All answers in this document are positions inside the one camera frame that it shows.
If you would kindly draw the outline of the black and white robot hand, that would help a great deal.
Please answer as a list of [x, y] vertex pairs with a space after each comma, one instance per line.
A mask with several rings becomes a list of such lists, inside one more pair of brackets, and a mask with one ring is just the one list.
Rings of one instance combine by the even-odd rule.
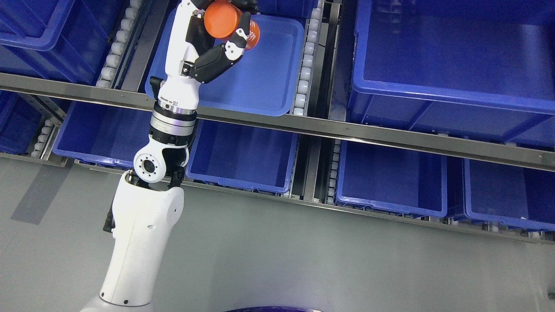
[[226, 42], [215, 45], [202, 13], [210, 0], [183, 0], [176, 8], [165, 59], [167, 78], [155, 93], [155, 112], [170, 118], [191, 118], [199, 104], [199, 87], [210, 83], [238, 63], [247, 47], [251, 15], [256, 0], [232, 0], [238, 8], [238, 25]]

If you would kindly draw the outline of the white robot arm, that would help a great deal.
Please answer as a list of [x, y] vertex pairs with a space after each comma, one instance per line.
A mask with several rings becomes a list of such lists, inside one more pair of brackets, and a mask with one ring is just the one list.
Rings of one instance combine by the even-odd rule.
[[105, 280], [84, 312], [154, 311], [161, 260], [184, 207], [181, 184], [198, 104], [156, 101], [149, 141], [121, 176], [111, 205], [115, 245]]

